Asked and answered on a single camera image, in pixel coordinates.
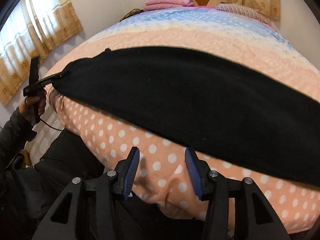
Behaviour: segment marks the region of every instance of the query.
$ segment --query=silver screw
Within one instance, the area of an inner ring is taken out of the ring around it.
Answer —
[[[218,177],[219,173],[217,171],[209,171],[211,177]]]
[[[115,176],[116,174],[117,174],[117,172],[114,171],[114,170],[110,170],[110,171],[107,172],[107,175],[108,175],[109,177],[113,177],[113,176]]]
[[[244,179],[244,182],[246,183],[246,184],[252,184],[253,183],[253,180],[251,179],[251,178],[245,178]]]
[[[75,177],[75,178],[73,178],[72,183],[78,184],[80,181],[81,181],[81,179],[79,177]]]

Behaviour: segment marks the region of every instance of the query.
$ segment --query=pink folded blanket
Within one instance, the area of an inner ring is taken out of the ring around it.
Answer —
[[[183,7],[183,5],[172,4],[172,3],[157,3],[157,4],[145,5],[143,10],[154,11],[154,10],[169,9],[169,8],[176,8],[176,7]]]
[[[195,5],[193,0],[148,0],[146,2],[146,5],[163,4],[163,3],[180,4],[182,6],[194,6]]]

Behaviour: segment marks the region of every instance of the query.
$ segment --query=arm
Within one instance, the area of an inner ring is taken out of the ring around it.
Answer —
[[[32,130],[30,124],[31,113],[28,107],[38,103],[39,115],[42,115],[46,105],[45,95],[43,90],[40,96],[27,98],[26,105],[25,102],[22,102],[0,131],[0,173],[10,160],[24,148],[25,143],[36,137],[36,132]]]

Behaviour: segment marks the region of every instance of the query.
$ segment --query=dark jacket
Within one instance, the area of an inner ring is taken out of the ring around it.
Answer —
[[[33,168],[20,169],[19,153],[36,132],[16,110],[0,132],[1,239],[31,239],[37,224],[59,195],[46,175]]]

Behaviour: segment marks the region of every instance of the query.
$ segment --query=ribbed blue pad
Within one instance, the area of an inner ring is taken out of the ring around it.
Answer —
[[[188,149],[185,150],[185,162],[192,183],[193,191],[198,196],[198,198],[201,199],[203,195],[201,177],[196,168],[195,161],[193,160],[192,155]]]
[[[133,181],[137,173],[139,160],[140,160],[140,151],[139,149],[137,149],[134,153],[134,156],[128,168],[127,174],[125,175],[125,178],[124,178],[124,188],[122,192],[124,199],[127,199],[128,195],[131,192]]]

